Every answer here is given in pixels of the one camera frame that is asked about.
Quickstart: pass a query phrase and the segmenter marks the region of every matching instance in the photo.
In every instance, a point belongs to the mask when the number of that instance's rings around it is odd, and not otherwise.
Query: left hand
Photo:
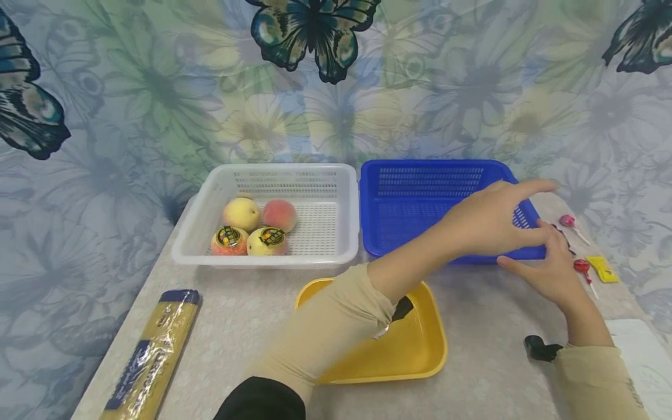
[[[551,230],[517,228],[511,219],[521,201],[556,188],[554,182],[546,179],[519,184],[495,182],[454,206],[438,225],[458,241],[456,245],[463,255],[499,255],[522,247],[543,245]]]

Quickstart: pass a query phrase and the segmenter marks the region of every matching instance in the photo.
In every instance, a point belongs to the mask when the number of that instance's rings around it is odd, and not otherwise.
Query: black sleeve
[[[214,420],[306,420],[303,400],[281,382],[253,376],[224,400]]]

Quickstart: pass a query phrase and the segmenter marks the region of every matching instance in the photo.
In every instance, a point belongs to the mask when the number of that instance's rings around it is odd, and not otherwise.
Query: plastic wrap
[[[200,304],[195,290],[169,290],[161,295],[101,420],[157,417]]]

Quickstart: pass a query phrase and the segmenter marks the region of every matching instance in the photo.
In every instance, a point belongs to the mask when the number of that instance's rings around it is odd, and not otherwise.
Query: blue plastic basket
[[[364,249],[381,257],[417,237],[471,193],[503,179],[518,183],[508,166],[491,160],[373,160],[362,165],[360,218]],[[515,226],[536,227],[529,200],[512,215]],[[543,259],[545,247],[510,252],[514,259]],[[467,255],[461,264],[494,264],[497,256]]]

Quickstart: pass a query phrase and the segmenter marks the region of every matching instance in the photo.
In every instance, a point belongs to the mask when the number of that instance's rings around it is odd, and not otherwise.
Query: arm
[[[461,255],[496,255],[544,243],[547,230],[515,228],[511,215],[522,200],[554,188],[550,181],[494,183],[406,245],[349,269],[294,313],[248,376],[286,386],[307,404],[322,374],[389,324],[395,304],[429,273]],[[261,405],[255,401],[263,395],[241,403],[239,389],[222,404],[218,420],[242,419],[241,410]],[[304,417],[305,412],[287,418]]]
[[[648,420],[620,350],[574,272],[564,237],[546,223],[540,226],[552,232],[541,265],[528,267],[506,257],[497,263],[522,277],[564,314],[569,345],[558,352],[554,365],[573,419]]]

